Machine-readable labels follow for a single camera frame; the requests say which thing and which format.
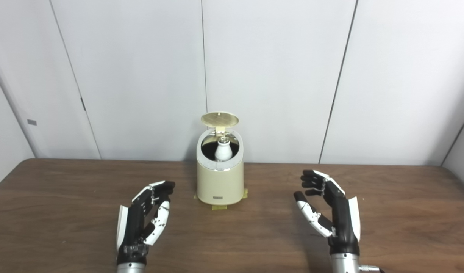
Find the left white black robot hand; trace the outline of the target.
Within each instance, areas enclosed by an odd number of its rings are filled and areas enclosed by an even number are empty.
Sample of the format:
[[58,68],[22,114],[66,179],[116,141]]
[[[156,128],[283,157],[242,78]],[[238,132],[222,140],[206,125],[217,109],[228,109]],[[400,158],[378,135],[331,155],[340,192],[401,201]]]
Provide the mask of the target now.
[[130,206],[120,206],[116,230],[118,273],[145,272],[149,248],[166,228],[175,186],[173,181],[151,183],[133,198]]

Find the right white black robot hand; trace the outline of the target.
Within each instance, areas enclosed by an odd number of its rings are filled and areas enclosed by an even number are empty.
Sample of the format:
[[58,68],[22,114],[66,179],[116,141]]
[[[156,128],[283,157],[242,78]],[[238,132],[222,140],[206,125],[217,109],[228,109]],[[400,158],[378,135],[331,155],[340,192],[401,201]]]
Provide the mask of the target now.
[[[347,199],[345,191],[329,175],[317,170],[303,170],[300,177],[305,192],[294,192],[296,204],[308,223],[327,238],[330,254],[359,256],[361,221],[357,197]],[[331,208],[328,219],[312,206],[307,196],[321,196]]]

